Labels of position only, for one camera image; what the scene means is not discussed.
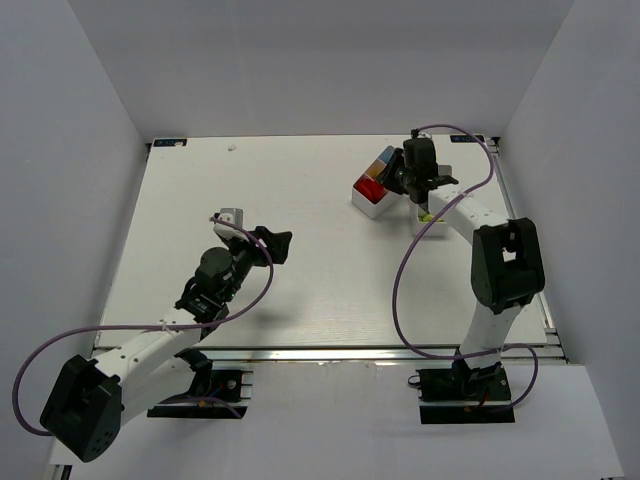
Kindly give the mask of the orange printed round lego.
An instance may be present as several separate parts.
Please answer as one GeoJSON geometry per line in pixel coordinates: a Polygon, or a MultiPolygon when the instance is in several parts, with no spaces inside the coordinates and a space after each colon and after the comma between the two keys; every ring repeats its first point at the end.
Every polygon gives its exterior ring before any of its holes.
{"type": "Polygon", "coordinates": [[[367,170],[365,171],[365,175],[375,180],[377,176],[384,171],[386,165],[384,163],[372,163],[367,170]]]}

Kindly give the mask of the lime long lego brick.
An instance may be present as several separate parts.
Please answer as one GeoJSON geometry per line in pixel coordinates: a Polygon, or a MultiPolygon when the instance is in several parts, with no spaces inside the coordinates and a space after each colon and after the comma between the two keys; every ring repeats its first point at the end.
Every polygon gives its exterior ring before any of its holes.
{"type": "Polygon", "coordinates": [[[420,223],[429,223],[433,220],[434,215],[430,214],[430,213],[423,213],[421,215],[418,216],[418,221],[420,223]]]}

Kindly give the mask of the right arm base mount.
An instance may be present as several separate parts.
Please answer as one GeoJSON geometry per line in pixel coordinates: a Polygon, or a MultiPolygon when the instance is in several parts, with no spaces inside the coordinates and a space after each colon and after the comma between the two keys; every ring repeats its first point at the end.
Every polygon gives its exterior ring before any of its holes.
{"type": "Polygon", "coordinates": [[[407,384],[418,392],[422,425],[483,425],[515,422],[511,390],[501,363],[487,374],[472,374],[462,361],[426,368],[407,384]]]}

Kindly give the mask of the red rounded lego piece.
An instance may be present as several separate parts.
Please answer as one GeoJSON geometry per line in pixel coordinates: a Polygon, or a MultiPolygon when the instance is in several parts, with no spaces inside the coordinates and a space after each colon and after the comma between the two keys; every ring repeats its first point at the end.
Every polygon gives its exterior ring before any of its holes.
{"type": "Polygon", "coordinates": [[[359,179],[354,188],[372,204],[379,203],[387,194],[387,190],[381,184],[368,177],[359,179]]]}

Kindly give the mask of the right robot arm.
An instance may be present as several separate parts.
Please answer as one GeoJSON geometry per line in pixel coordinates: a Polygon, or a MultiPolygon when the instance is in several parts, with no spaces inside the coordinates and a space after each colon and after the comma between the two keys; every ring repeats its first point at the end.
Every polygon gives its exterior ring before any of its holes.
{"type": "Polygon", "coordinates": [[[454,361],[472,378],[492,375],[515,319],[545,286],[534,222],[495,213],[460,189],[456,179],[439,172],[436,147],[426,137],[406,140],[376,181],[444,220],[471,246],[476,307],[454,361]]]}

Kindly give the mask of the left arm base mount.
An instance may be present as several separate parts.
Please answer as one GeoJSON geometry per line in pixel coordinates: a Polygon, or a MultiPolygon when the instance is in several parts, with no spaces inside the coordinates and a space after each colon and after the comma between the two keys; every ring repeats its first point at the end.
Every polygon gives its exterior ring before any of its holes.
{"type": "Polygon", "coordinates": [[[175,356],[185,367],[186,390],[147,411],[148,418],[240,420],[252,395],[253,372],[237,366],[217,367],[203,352],[188,349],[175,356]]]}

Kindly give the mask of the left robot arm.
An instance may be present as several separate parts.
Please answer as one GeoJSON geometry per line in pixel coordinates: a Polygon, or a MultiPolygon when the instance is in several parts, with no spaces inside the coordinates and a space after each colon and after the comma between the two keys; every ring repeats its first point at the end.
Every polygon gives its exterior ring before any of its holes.
{"type": "Polygon", "coordinates": [[[68,360],[40,416],[44,430],[83,462],[103,454],[130,420],[166,400],[200,401],[214,391],[211,361],[196,344],[228,321],[228,305],[254,267],[285,263],[293,238],[227,221],[214,231],[175,305],[156,324],[94,358],[68,360]]]}

